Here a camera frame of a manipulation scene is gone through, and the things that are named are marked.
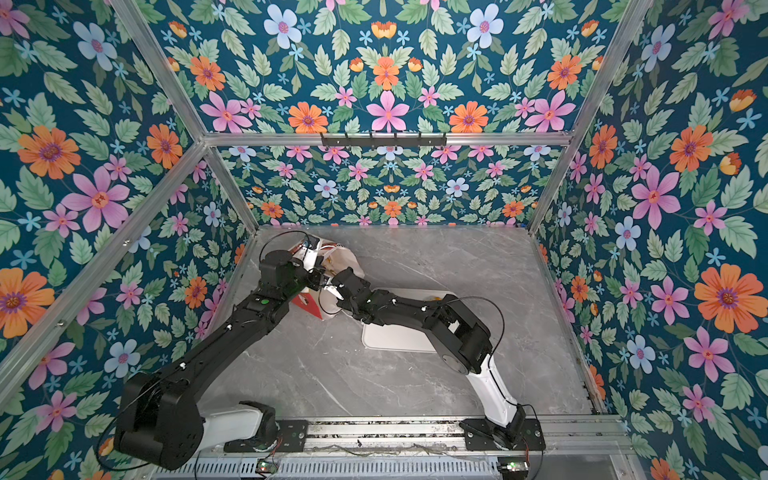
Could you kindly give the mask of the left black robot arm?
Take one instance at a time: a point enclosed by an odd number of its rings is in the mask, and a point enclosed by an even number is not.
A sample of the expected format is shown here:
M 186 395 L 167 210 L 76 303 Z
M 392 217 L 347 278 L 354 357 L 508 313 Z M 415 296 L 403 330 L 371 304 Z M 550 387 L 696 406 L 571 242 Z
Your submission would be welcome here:
M 175 470 L 219 444 L 273 447 L 279 428 L 272 407 L 241 401 L 204 414 L 198 403 L 240 354 L 279 325 L 299 293 L 318 286 L 319 243 L 306 234 L 295 251 L 269 252 L 259 261 L 257 288 L 215 331 L 181 359 L 126 383 L 112 429 L 116 451 Z

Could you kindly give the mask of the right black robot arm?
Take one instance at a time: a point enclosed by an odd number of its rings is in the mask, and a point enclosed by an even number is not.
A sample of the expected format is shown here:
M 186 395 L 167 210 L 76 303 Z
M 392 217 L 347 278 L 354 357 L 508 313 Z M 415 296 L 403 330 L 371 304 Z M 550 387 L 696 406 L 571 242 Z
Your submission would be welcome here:
M 337 306 L 352 318 L 377 327 L 423 334 L 453 371 L 467 377 L 483 407 L 487 436 L 510 449 L 523 439 L 526 413 L 500 378 L 490 329 L 455 295 L 417 300 L 374 289 L 347 268 L 330 280 Z

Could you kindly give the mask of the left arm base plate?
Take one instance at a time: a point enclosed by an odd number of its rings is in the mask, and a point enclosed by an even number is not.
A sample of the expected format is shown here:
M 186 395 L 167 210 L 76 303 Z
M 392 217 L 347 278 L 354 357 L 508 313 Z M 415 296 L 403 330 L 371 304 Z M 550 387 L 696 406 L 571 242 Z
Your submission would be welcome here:
M 308 438 L 306 420 L 269 420 L 247 439 L 224 445 L 226 453 L 296 453 L 302 452 Z

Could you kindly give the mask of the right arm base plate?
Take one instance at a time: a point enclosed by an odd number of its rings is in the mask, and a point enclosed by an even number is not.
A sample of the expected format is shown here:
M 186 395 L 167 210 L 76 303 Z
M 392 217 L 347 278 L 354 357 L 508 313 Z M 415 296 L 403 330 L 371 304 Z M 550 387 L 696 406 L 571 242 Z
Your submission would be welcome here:
M 525 418 L 517 425 L 501 427 L 485 418 L 467 418 L 459 423 L 469 451 L 544 451 L 546 442 L 541 424 Z

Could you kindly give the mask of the red white paper bag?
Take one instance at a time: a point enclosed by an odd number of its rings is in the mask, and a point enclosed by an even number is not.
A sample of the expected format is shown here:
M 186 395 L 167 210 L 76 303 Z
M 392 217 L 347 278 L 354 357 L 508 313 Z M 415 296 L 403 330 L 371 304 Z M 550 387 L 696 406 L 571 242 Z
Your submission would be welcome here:
M 347 268 L 361 278 L 365 277 L 355 254 L 341 244 L 310 235 L 291 247 L 293 258 L 307 271 L 316 269 L 320 279 L 316 286 L 305 287 L 293 303 L 319 320 L 328 320 L 341 312 L 337 305 L 340 296 L 331 284 L 332 279 Z

